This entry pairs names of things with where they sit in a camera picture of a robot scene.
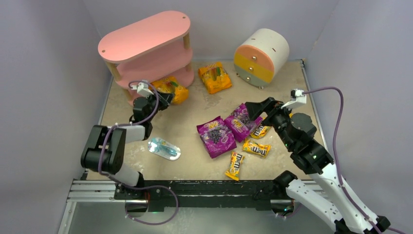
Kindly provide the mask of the orange gummy candy bag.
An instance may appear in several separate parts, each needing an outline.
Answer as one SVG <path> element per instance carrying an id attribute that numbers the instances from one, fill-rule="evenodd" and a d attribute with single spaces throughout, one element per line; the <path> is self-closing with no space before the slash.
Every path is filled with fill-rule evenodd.
<path id="1" fill-rule="evenodd" d="M 215 62 L 199 68 L 198 76 L 209 94 L 215 94 L 232 87 L 229 74 L 226 72 L 221 62 Z"/>
<path id="2" fill-rule="evenodd" d="M 174 94 L 172 104 L 182 104 L 189 97 L 189 90 L 182 86 L 174 76 L 164 77 L 151 83 L 157 91 Z"/>

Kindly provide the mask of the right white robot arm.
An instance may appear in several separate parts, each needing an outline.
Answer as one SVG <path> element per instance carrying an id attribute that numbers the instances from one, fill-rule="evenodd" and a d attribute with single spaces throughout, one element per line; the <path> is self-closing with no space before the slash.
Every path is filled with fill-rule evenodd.
<path id="1" fill-rule="evenodd" d="M 322 197 L 298 179 L 292 172 L 284 171 L 274 179 L 279 190 L 298 201 L 321 218 L 337 234 L 377 234 L 390 227 L 390 221 L 376 215 L 358 198 L 343 177 L 324 146 L 314 140 L 317 128 L 310 116 L 291 114 L 291 110 L 307 103 L 307 97 L 296 97 L 287 103 L 272 97 L 262 102 L 246 102 L 250 120 L 262 113 L 267 117 L 264 126 L 273 127 L 285 145 L 294 164 L 310 176 L 325 192 Z"/>

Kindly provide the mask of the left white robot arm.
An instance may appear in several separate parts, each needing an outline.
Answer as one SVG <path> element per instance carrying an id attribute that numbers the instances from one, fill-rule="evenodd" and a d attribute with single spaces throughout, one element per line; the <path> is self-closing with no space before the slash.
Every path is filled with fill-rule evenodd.
<path id="1" fill-rule="evenodd" d="M 111 127 L 94 125 L 80 158 L 81 166 L 107 176 L 124 187 L 146 189 L 142 173 L 124 163 L 125 146 L 150 137 L 153 117 L 167 109 L 174 96 L 154 92 L 147 97 L 138 97 L 133 101 L 133 114 L 128 123 Z"/>

